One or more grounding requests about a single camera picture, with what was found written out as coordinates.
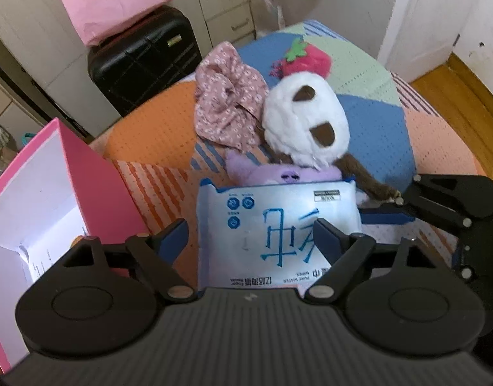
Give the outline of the purple Kuromi plush toy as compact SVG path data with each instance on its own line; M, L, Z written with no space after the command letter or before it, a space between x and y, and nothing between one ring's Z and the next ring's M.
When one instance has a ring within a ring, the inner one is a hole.
M293 164L255 165L245 154L233 150L226 150L225 163L229 179L240 187L342 180L342 172L336 166L317 170Z

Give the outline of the wet wipes pack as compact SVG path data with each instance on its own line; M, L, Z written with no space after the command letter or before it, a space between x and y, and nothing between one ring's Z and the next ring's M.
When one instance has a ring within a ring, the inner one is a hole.
M361 231L354 180L218 188L203 179L199 288L304 291L333 263L315 245L319 218L345 234Z

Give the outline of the pink cardboard storage box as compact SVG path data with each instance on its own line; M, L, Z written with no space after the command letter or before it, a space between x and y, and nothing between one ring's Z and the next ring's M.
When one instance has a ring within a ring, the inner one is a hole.
M17 302L77 236L113 244L147 230L115 166L59 120L42 128L0 176L0 371L27 355Z

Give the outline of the black suitcase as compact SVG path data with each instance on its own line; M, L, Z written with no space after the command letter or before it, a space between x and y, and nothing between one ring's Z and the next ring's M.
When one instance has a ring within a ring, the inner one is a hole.
M163 6L88 53L88 74L125 117L193 73L202 56L189 19Z

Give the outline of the colourful patchwork bed cover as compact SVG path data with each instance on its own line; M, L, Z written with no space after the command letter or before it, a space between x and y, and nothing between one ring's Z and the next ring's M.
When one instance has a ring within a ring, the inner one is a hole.
M416 174L480 174L476 157L410 85L322 23L307 20L239 48L270 86L297 38L332 60L328 80L349 122L349 151L379 181L405 189ZM185 78L98 137L92 148L120 173L151 232L173 220L196 221L202 179L230 180L223 148L194 131L195 81Z

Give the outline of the pink floral fabric scrunchie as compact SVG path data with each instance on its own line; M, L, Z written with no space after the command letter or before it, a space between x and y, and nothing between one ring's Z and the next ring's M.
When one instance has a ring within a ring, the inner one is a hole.
M260 145L268 86L225 41L214 47L195 71L196 134L216 145L247 152Z

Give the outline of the beige wooden wardrobe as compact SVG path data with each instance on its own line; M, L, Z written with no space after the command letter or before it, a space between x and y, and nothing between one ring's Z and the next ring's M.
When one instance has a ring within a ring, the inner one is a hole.
M0 41L70 119L96 137L118 111L91 81L88 49L170 5L190 21L201 55L254 34L251 0L0 0Z

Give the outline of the red strawberry plush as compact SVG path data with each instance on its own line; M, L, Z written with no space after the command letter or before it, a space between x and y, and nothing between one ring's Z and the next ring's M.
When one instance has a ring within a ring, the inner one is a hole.
M327 78L331 68L330 55L303 38L296 38L283 58L272 64L270 76L284 78L294 73L308 71Z

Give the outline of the teal gift bag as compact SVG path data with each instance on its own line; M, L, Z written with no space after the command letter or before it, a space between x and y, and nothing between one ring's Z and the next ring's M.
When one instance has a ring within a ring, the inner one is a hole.
M35 136L35 133L24 133L21 136L21 145L26 146Z

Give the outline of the white brown plush toy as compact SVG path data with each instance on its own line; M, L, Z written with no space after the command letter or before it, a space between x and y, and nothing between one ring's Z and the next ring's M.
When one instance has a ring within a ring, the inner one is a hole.
M349 153L345 110L322 76L303 71L284 77L266 96L261 125L277 160L316 172L334 166L371 199L391 201L400 196Z

